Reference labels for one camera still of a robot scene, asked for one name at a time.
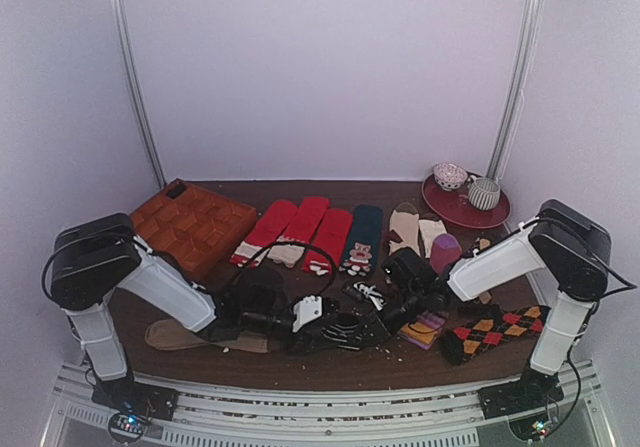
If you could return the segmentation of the cream short sock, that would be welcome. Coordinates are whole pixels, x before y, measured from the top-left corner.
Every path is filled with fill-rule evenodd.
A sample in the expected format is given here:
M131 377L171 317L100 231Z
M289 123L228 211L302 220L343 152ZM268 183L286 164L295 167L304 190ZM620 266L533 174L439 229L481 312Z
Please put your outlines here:
M434 240L447 233L446 227L442 220L420 218L419 231L424 247L424 257L430 258Z

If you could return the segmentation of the purple magenta sock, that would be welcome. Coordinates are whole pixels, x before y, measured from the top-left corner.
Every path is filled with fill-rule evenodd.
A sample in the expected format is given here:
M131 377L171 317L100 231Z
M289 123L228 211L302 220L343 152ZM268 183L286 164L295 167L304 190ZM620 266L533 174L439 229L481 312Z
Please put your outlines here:
M429 264L437 274L441 274L448 266L455 264L461 255L458 240L449 233L440 234L432 242Z

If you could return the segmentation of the patterned white bowl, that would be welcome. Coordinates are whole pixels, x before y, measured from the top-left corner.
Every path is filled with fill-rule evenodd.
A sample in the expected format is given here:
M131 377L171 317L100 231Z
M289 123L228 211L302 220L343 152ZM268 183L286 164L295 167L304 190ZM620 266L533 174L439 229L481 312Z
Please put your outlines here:
M436 184L447 192L459 189L468 179L468 172L465 169L448 162L435 165L433 175Z

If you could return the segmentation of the brown argyle sock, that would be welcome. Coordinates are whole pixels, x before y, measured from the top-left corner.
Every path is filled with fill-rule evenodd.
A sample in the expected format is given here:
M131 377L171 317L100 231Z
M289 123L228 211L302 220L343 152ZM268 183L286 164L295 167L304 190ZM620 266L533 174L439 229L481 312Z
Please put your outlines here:
M479 253L481 250L488 248L491 245L489 239L484 237L478 237L475 239L472 246L473 253ZM489 291L484 291L476 298L475 303L478 305L489 305L492 302L492 295Z

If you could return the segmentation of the orange divided organizer tray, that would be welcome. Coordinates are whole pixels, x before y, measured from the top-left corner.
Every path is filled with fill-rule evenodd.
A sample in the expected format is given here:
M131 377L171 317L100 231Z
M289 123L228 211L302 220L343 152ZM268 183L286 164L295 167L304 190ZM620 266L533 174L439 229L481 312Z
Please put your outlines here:
M202 282L257 222L254 207L176 179L132 214L136 233Z

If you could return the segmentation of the dark red plate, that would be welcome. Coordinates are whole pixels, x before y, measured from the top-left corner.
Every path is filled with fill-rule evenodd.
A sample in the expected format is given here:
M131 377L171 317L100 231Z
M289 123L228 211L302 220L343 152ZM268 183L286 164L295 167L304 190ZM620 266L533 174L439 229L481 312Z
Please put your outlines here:
M486 230L501 226L511 214L511 204L504 192L498 205L489 211L481 211L468 200L468 186L464 183L452 191L443 190L431 174L422 184L422 197L427 206L444 221L475 229Z

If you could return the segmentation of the red sock middle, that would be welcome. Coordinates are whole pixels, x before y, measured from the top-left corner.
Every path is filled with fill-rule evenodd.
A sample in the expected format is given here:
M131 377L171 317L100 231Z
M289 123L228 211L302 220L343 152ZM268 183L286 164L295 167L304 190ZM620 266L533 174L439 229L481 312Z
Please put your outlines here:
M330 200L326 197L304 197L297 213L277 239L278 242L287 242L287 245L272 247L267 258L293 268L303 256L304 245L312 240L329 206Z

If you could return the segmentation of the purple yellow sock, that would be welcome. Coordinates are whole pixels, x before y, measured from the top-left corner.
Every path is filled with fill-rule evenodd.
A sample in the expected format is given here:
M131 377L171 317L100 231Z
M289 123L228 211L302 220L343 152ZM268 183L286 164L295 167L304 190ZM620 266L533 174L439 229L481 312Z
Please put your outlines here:
M423 350L429 350L443 332L447 320L445 312L426 312L413 323L405 324L398 335Z

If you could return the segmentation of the aluminium frame post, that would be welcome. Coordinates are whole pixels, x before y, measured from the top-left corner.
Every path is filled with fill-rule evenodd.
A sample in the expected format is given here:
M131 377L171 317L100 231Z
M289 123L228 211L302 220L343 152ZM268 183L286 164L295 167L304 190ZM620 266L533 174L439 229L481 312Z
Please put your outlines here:
M543 0L525 0L515 60L487 176L500 181L515 139L527 75L533 62Z
M119 43L120 54L124 69L125 81L129 93L131 106L142 146L151 167L154 180L160 189L167 185L164 169L161 165L156 142L152 133L143 92L136 68L133 45L129 32L126 15L125 0L109 0Z

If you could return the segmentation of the left aluminium frame post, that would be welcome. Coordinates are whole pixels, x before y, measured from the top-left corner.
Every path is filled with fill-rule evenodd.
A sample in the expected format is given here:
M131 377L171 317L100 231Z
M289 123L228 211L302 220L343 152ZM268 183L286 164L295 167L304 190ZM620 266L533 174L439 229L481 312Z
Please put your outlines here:
M143 92L136 68L133 45L129 32L126 15L125 0L109 0L119 43L120 54L124 69L125 81L129 93L131 106L142 146L151 167L154 180L160 189L167 185L164 169L161 165L156 142L152 133Z

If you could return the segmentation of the right aluminium frame post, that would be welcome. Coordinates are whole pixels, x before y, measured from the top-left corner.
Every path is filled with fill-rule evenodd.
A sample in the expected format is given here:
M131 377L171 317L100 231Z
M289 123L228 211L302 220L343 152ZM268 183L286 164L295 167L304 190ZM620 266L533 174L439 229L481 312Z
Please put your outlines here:
M500 181L515 139L527 75L533 62L543 0L525 0L515 60L487 176Z

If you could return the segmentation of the dark green reindeer sock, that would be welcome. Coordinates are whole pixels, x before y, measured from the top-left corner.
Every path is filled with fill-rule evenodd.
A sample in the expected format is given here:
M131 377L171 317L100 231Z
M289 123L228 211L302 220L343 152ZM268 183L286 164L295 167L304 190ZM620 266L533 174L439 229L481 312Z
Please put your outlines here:
M353 211L353 223L341 255L339 270L369 278L375 269L382 237L383 210L362 204Z

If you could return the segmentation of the red sock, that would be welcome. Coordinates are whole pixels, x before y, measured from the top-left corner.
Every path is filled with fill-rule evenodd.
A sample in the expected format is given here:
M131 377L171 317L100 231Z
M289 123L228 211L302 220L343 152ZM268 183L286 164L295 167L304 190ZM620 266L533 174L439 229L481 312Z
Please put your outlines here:
M353 215L344 209L330 208L326 211L312 246L324 251L331 260L311 249L307 252L302 270L324 276L333 272L332 263L338 265L353 223Z
M304 197L297 213L277 239L278 242L287 242L287 245L272 247L267 258L293 268L303 256L304 245L312 240L329 206L330 200L326 197Z
M279 238L297 211L298 206L290 200L273 202L236 248L230 263L238 267L248 264L258 251Z

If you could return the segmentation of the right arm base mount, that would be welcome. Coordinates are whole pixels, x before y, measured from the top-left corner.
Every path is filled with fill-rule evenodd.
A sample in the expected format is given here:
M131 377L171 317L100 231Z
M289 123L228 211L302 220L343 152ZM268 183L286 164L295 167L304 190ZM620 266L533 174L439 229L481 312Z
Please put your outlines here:
M478 396L486 420L507 417L515 437L533 442L551 433L564 392L557 375L529 372L512 382L481 388Z

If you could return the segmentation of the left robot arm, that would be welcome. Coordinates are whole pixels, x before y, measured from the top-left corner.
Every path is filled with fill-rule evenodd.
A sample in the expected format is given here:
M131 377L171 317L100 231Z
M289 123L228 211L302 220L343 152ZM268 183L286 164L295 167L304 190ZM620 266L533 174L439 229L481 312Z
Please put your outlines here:
M171 254L135 234L123 213L67 230L56 238L41 273L45 296L67 316L106 396L123 411L137 409L144 391L133 381L107 298L127 291L169 315L207 343L243 331L272 335L296 353L337 347L336 304L321 293L277 306L281 289L270 270L241 268L219 293L190 280Z

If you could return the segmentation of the red sock right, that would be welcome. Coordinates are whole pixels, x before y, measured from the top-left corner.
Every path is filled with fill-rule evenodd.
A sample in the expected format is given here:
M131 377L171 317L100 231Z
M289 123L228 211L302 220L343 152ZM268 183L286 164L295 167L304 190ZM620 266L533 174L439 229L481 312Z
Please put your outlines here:
M326 211L312 246L324 251L331 260L311 249L307 252L302 270L324 276L333 272L332 263L338 265L353 223L353 215L344 209L330 208Z

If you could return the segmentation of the striped grey cup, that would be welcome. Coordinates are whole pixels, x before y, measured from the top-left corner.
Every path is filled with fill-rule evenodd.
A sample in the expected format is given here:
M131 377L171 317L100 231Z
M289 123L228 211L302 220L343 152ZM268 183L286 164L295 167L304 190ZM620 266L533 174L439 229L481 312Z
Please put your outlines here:
M500 196L501 188L496 181L487 177L470 177L468 199L474 208L490 211L498 205Z

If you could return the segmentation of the beige striped sock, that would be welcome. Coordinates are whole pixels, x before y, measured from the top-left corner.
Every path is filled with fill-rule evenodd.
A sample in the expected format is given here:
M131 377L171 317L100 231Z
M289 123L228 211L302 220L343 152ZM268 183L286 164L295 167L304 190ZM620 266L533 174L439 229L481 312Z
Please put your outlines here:
M411 202L398 204L391 212L388 228L389 254L408 247L420 255L419 212Z

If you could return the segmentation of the black orange argyle sock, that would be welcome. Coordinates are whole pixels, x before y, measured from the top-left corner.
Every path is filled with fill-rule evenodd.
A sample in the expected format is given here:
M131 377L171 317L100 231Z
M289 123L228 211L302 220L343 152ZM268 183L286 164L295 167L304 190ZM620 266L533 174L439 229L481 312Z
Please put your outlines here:
M449 364L460 366L512 340L538 338L550 311L546 305L511 311L491 307L481 317L443 332L440 352Z

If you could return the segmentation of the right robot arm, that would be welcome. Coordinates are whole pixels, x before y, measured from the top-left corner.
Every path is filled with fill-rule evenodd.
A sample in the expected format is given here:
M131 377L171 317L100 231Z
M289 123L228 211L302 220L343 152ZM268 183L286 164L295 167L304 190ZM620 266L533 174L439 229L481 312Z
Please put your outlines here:
M447 309L452 299L472 301L496 286L546 269L558 284L551 307L495 310L439 338L447 361L462 365L512 338L537 337L528 360L532 371L512 390L519 407L533 408L550 393L549 376L559 371L590 312L606 293L610 251L611 238L603 227L555 199L543 203L536 217L504 239L440 272L403 247L382 265L400 295L360 319L346 344L354 349L377 346L420 314Z

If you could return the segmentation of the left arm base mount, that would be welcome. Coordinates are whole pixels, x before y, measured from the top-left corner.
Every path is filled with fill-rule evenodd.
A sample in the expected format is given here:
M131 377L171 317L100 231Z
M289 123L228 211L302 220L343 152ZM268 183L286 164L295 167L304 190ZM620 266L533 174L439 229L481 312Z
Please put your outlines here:
M107 421L107 433L116 442L131 444L145 436L153 420L171 421L178 398L175 389L126 376L111 381L97 377L91 400L115 410Z

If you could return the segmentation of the tan sock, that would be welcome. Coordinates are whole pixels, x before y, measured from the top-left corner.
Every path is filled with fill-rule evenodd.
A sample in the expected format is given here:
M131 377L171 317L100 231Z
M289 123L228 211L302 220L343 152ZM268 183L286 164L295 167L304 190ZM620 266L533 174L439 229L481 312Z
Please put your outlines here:
M280 351L278 340L264 334L243 331L233 340L208 342L185 329L174 319L165 319L152 323L145 332L148 346L160 351L178 351L201 347L216 347L223 352L240 351L255 354L267 354Z

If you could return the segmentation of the black white striped sock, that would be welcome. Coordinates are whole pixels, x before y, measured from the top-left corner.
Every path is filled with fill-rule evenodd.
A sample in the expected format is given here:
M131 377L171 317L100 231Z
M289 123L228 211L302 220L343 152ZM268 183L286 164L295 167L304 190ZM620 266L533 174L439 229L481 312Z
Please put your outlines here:
M344 314L321 329L320 340L324 349L360 351L370 347L375 338L364 317Z

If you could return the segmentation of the red sock left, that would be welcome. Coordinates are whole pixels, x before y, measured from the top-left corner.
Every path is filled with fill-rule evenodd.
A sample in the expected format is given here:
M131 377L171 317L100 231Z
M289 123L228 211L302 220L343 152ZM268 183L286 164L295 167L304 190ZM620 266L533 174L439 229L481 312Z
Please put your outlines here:
M290 200L273 202L236 248L230 263L238 267L248 264L258 251L279 238L297 211L298 206Z

